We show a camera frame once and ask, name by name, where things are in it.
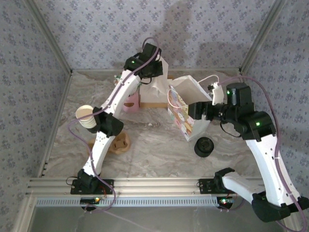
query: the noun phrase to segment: marble surface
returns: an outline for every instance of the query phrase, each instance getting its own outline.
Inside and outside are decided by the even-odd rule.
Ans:
[[[192,75],[201,80],[218,74],[223,81],[236,73],[221,72],[169,72],[175,77]],[[68,131],[67,125],[75,117],[76,109],[83,105],[100,106],[114,88],[113,76],[118,72],[74,72],[69,94],[56,134],[52,153],[44,172],[47,177],[77,175],[87,160],[86,147]],[[204,89],[211,82],[202,83]],[[256,162],[245,142],[224,133],[218,122],[212,122],[203,136],[214,142],[214,151],[207,158],[194,153],[196,140],[187,142],[167,109],[140,109],[139,112],[121,113],[124,130],[132,141],[128,152],[121,155],[107,154],[102,166],[103,177],[203,177],[214,172],[234,168],[245,176],[260,176]],[[94,138],[79,123],[73,130],[86,140]],[[237,134],[232,125],[224,125],[228,132]]]

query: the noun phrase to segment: white plastic housing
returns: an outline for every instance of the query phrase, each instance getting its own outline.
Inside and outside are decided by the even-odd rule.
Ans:
[[[275,165],[274,157],[277,137],[270,134],[263,137],[260,142],[257,142],[256,140],[247,140],[246,143],[252,151],[257,166],[261,172],[266,190],[267,201],[276,206],[281,206],[283,203],[287,205],[292,204],[293,202],[279,178]],[[284,179],[287,182],[292,194],[297,199],[299,197],[299,193],[291,182],[280,153],[278,158]],[[252,201],[252,194],[261,192],[261,188],[258,186],[252,186],[250,183],[246,183],[243,178],[235,173],[228,173],[225,175],[223,177],[223,182],[227,189],[236,192],[250,203]]]
[[[117,86],[114,88],[108,99],[101,106],[102,108],[105,108],[107,106],[105,112],[108,114],[112,113],[115,118],[119,117],[125,100],[140,82],[140,78],[135,75],[131,75],[125,82],[122,82],[130,72],[130,70],[125,70],[122,72],[121,78]],[[121,86],[120,91],[117,93],[114,100],[109,104],[112,96],[115,94],[119,86]],[[110,136],[109,138],[107,138],[106,134],[104,134],[103,132],[97,132],[96,141],[92,148],[93,164],[95,166],[95,171],[97,174],[101,173],[104,158],[114,138],[115,136]],[[90,157],[88,158],[83,169],[88,175],[94,176],[94,172],[91,167]]]

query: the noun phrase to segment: pink cable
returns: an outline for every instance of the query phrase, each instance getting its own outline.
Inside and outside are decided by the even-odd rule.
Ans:
[[[308,226],[308,223],[307,223],[307,219],[306,219],[306,216],[302,210],[302,208],[300,207],[299,203],[297,202],[297,200],[295,199],[295,197],[292,195],[292,192],[288,186],[288,184],[286,183],[285,179],[284,179],[284,176],[282,174],[282,171],[281,171],[281,168],[280,168],[280,165],[279,165],[279,160],[277,159],[278,156],[279,156],[279,148],[280,148],[280,145],[281,145],[281,134],[280,134],[280,129],[279,129],[279,123],[278,123],[278,119],[276,117],[276,113],[275,113],[275,110],[274,110],[274,107],[272,106],[271,104],[271,100],[269,98],[269,95],[267,94],[267,91],[266,89],[262,86],[262,84],[255,80],[254,78],[252,77],[248,77],[248,76],[241,76],[242,78],[246,78],[246,79],[249,79],[249,80],[252,80],[254,81],[255,83],[257,83],[259,85],[259,87],[262,89],[262,91],[264,92],[264,95],[267,99],[267,102],[268,102],[268,105],[270,107],[270,111],[271,111],[271,114],[273,115],[274,117],[274,120],[275,120],[275,125],[276,125],[276,130],[277,130],[277,143],[276,143],[276,147],[275,147],[275,164],[276,164],[276,169],[277,169],[277,172],[278,172],[278,175],[280,177],[280,180],[284,186],[284,188],[286,189],[286,191],[288,192],[290,198],[292,199],[293,203],[295,204],[296,208],[298,209],[302,219],[303,219],[303,228],[300,230],[300,231],[294,231],[294,230],[291,230],[289,228],[287,228],[286,226],[282,225],[279,221],[276,221],[282,228],[290,231],[290,232],[306,232],[306,229],[307,229],[307,226]],[[225,81],[222,81],[219,83],[219,85],[222,85],[226,82],[230,82],[232,80],[238,80],[239,77],[231,77]]]

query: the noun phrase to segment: patterned wall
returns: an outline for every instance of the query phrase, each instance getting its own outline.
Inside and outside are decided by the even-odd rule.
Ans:
[[[285,5],[249,70],[266,87],[276,108],[281,155],[298,191],[309,197],[309,2]],[[259,109],[269,111],[262,91],[251,85]]]
[[[38,172],[67,75],[22,0],[0,1],[0,232]]]
[[[154,35],[170,67],[239,67],[274,0],[35,0],[72,69],[120,68]]]

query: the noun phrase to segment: pink object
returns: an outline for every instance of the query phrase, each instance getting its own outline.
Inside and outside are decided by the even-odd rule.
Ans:
[[[129,96],[122,109],[127,113],[133,113],[138,111],[140,108],[140,99],[139,99],[139,92],[136,91],[132,96]]]
[[[179,128],[181,128],[181,124],[179,123],[179,121],[175,118],[174,119],[174,123],[179,127]]]

